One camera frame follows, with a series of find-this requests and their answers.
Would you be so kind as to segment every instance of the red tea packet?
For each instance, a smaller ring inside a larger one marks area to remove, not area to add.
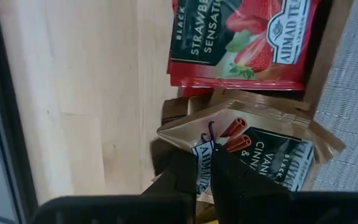
[[[320,0],[175,0],[171,85],[302,90]]]

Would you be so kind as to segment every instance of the strawberry sensation text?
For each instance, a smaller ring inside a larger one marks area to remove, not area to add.
[[[198,0],[199,5],[195,16],[195,34],[191,43],[191,54],[198,55],[200,50],[205,53],[212,53],[216,28],[218,27],[218,17],[221,10],[221,1]],[[206,18],[210,17],[210,22],[206,24]]]

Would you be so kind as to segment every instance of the wooden surface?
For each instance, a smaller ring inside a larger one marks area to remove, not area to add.
[[[0,19],[39,202],[147,188],[171,2],[0,0]]]

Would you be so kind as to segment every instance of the strawberry tea packet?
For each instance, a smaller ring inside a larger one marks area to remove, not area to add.
[[[253,93],[222,100],[222,94],[217,94],[210,102],[214,106],[157,130],[160,139],[197,156],[200,201],[213,203],[210,165],[217,144],[292,191],[307,190],[313,178],[310,170],[313,174],[316,164],[327,162],[345,148],[289,101]]]
[[[301,90],[319,0],[175,0],[173,86]]]

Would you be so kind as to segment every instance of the black label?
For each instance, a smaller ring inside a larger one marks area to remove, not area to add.
[[[251,139],[251,145],[233,154],[258,173],[284,184],[294,156],[299,156],[301,139],[253,127],[244,134]]]
[[[234,32],[226,20],[241,0],[179,0],[172,34],[173,61],[216,65]]]

